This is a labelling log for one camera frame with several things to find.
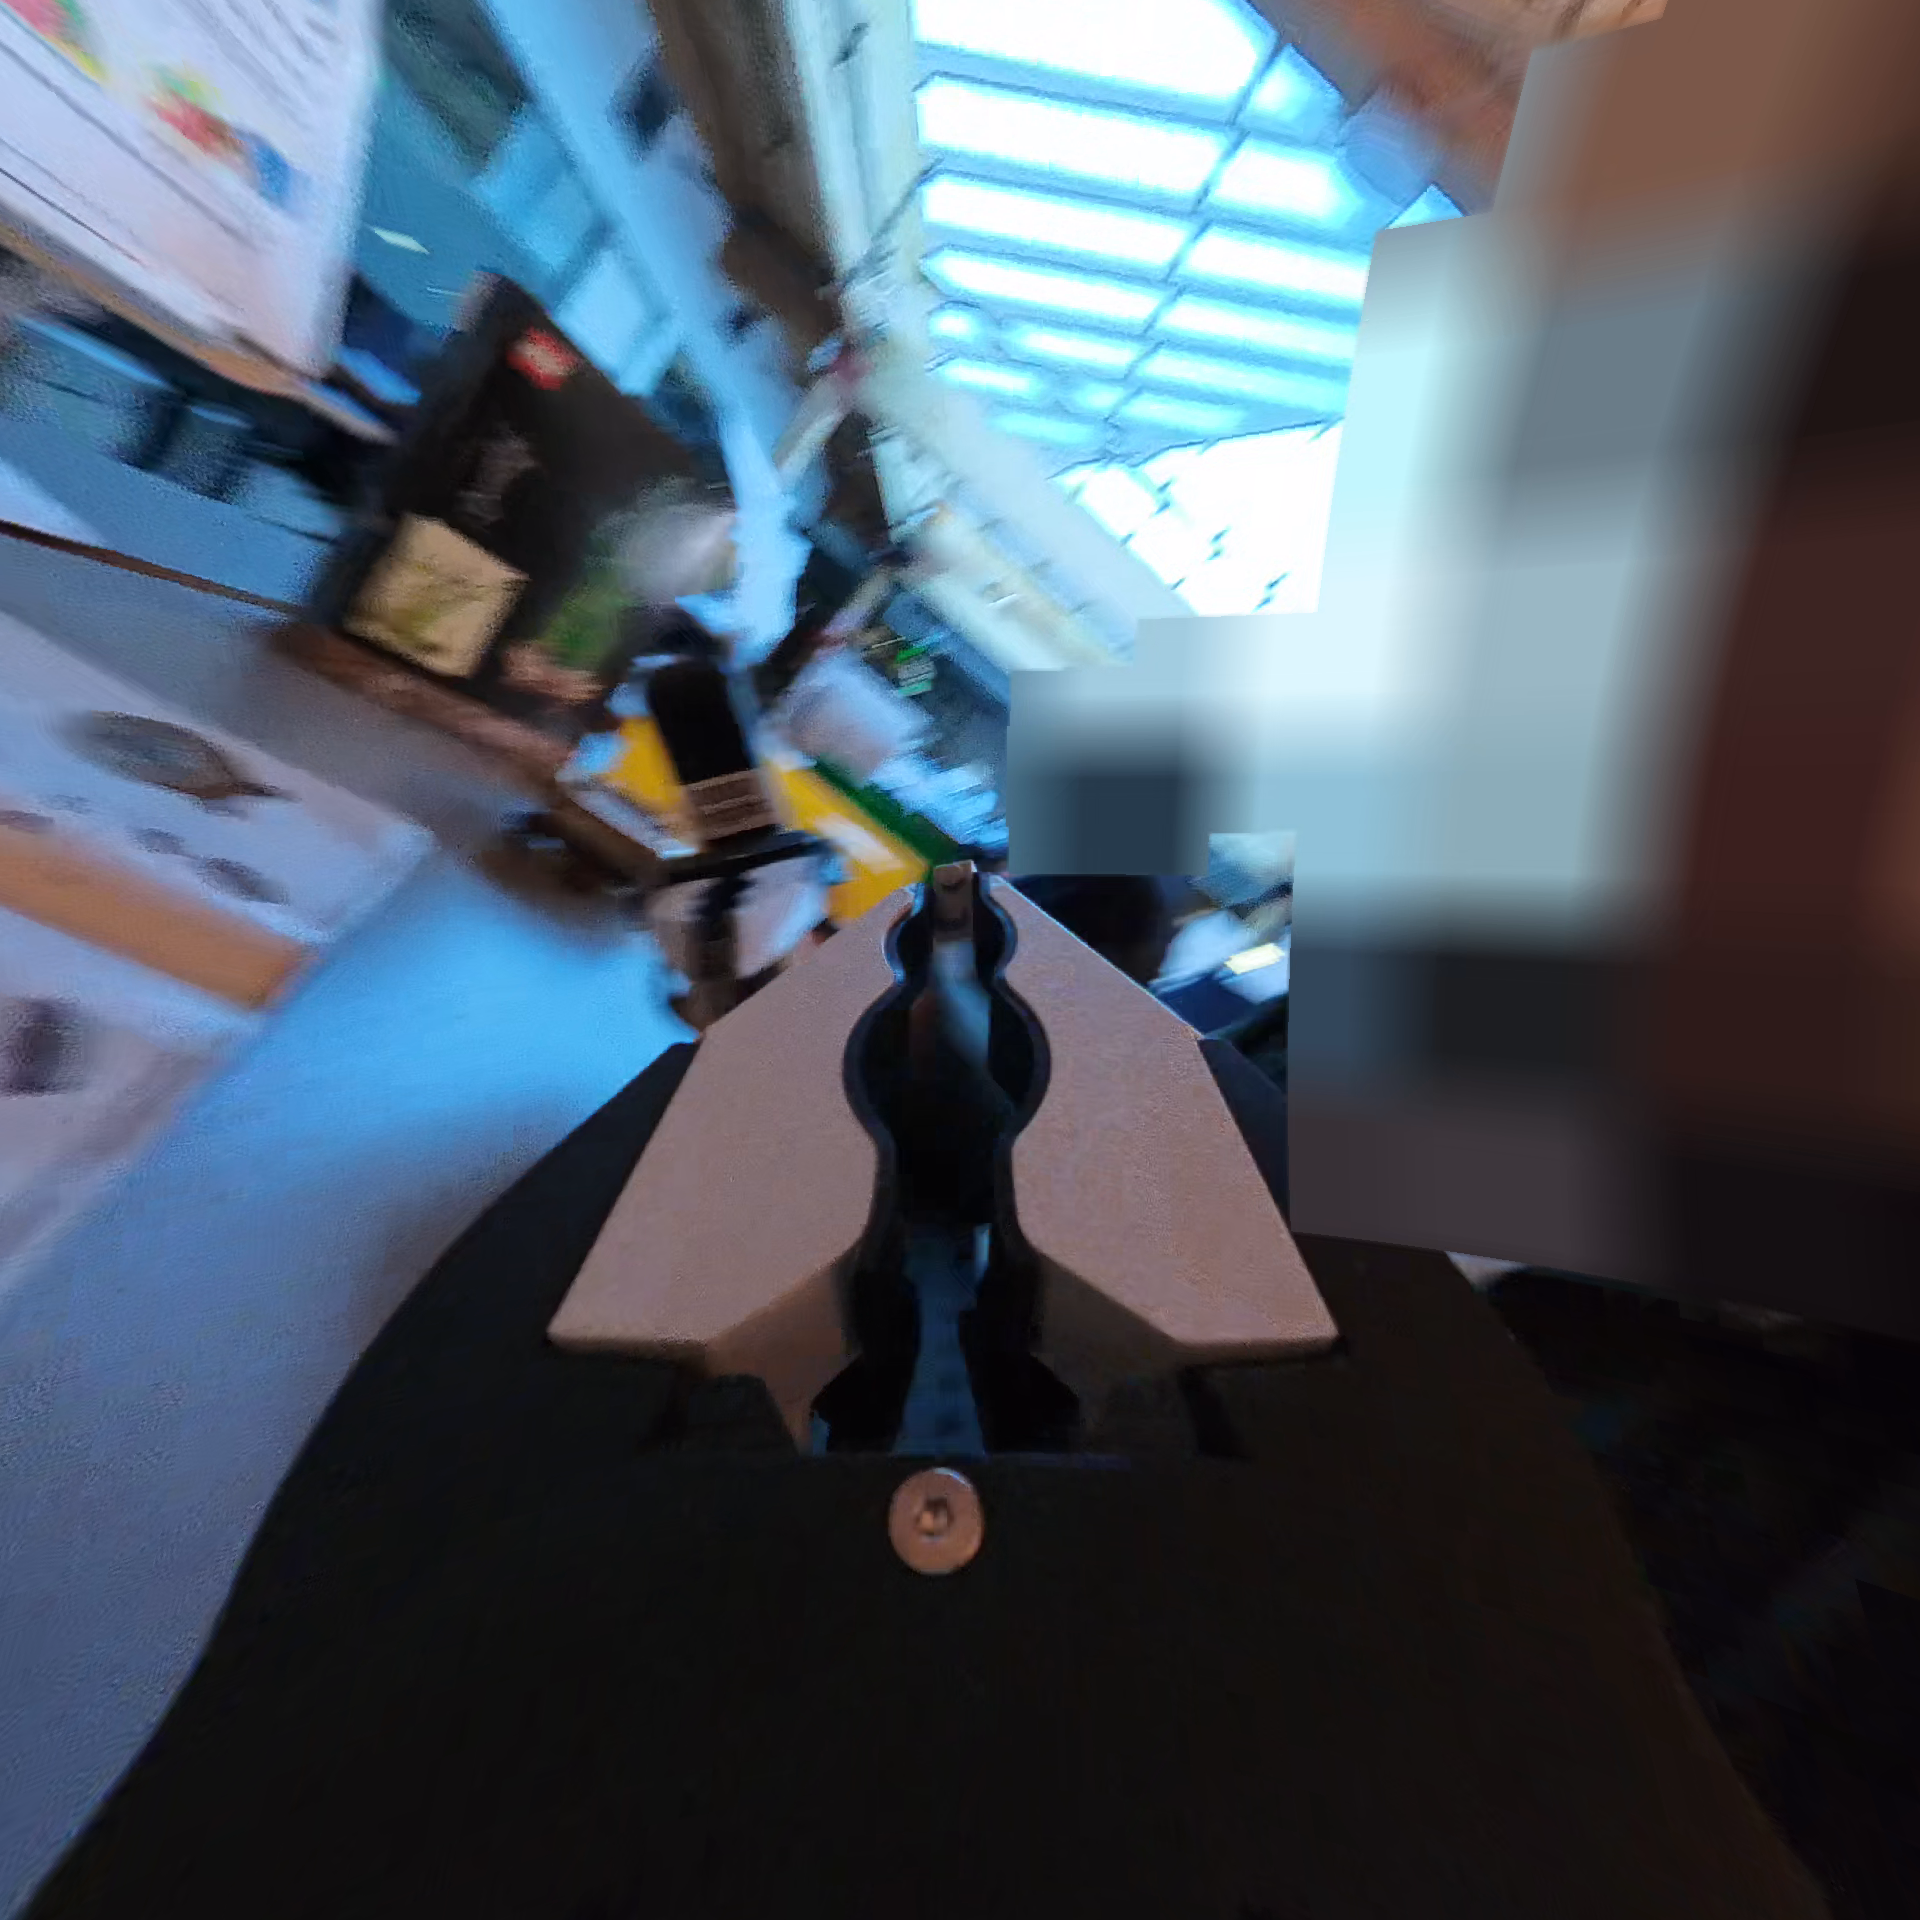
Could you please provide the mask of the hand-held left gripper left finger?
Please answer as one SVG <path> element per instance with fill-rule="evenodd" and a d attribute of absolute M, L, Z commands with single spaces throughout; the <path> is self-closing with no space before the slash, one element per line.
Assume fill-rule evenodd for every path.
<path fill-rule="evenodd" d="M 547 1336 L 764 1384 L 800 1450 L 891 1450 L 922 1358 L 895 1148 L 863 1082 L 909 884 L 708 1027 Z"/>

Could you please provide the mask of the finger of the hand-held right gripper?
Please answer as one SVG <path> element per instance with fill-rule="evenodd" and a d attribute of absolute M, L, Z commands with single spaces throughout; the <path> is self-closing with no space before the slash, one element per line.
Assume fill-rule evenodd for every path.
<path fill-rule="evenodd" d="M 831 884 L 819 871 L 747 874 L 747 978 L 774 972 L 831 919 Z"/>
<path fill-rule="evenodd" d="M 655 894 L 655 943 L 682 994 L 731 994 L 731 883 L 676 879 Z"/>

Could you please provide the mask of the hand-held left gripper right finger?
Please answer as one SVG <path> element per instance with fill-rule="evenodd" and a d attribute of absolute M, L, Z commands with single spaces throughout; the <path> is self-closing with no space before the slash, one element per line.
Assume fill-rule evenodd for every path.
<path fill-rule="evenodd" d="M 1152 989 L 1002 878 L 976 883 L 1011 1115 L 967 1373 L 988 1450 L 1086 1446 L 1117 1402 L 1316 1362 L 1336 1320 L 1216 1074 Z"/>

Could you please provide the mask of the dark grey brick plate assembly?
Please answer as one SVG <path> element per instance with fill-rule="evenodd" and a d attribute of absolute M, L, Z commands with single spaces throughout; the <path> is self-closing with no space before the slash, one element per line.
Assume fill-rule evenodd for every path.
<path fill-rule="evenodd" d="M 927 887 L 933 1021 L 973 1068 L 989 1060 L 991 996 L 976 956 L 979 876 L 971 861 L 934 869 Z"/>

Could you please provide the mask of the adjoining grey desk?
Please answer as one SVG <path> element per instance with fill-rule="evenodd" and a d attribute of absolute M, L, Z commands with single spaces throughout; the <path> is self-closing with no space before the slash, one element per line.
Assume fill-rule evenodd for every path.
<path fill-rule="evenodd" d="M 299 403 L 43 316 L 4 324 L 4 522 L 296 605 L 383 446 Z"/>

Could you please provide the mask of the yellow parts bin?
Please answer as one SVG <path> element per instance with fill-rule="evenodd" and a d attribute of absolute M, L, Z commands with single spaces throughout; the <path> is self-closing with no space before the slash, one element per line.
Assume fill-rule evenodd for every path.
<path fill-rule="evenodd" d="M 927 856 L 842 790 L 824 765 L 772 743 L 762 751 L 762 770 L 780 826 L 830 852 L 830 924 L 852 924 L 924 879 Z M 555 812 L 574 845 L 645 895 L 668 879 L 671 861 L 692 854 L 692 812 L 648 716 L 624 718 L 575 749 L 559 772 Z"/>

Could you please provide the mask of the green parts bin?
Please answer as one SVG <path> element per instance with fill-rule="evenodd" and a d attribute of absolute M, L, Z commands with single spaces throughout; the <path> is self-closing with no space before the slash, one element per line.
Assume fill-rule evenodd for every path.
<path fill-rule="evenodd" d="M 979 861 L 979 847 L 954 837 L 924 812 L 904 805 L 899 794 L 882 783 L 858 783 L 848 772 L 824 759 L 807 767 L 827 790 L 843 803 L 852 815 L 872 830 L 888 847 L 899 847 L 912 878 L 957 861 Z"/>

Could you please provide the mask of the black bamboo set box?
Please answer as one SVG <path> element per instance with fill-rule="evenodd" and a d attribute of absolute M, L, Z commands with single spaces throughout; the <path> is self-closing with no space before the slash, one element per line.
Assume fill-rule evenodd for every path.
<path fill-rule="evenodd" d="M 488 275 L 309 618 L 414 684 L 574 740 L 682 602 L 736 570 L 715 450 L 688 447 Z"/>

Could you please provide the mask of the open instruction booklet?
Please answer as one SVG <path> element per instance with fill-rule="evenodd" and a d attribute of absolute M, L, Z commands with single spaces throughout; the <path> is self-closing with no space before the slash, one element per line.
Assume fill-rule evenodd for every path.
<path fill-rule="evenodd" d="M 12 615 L 3 632 L 10 1285 L 437 844 Z"/>

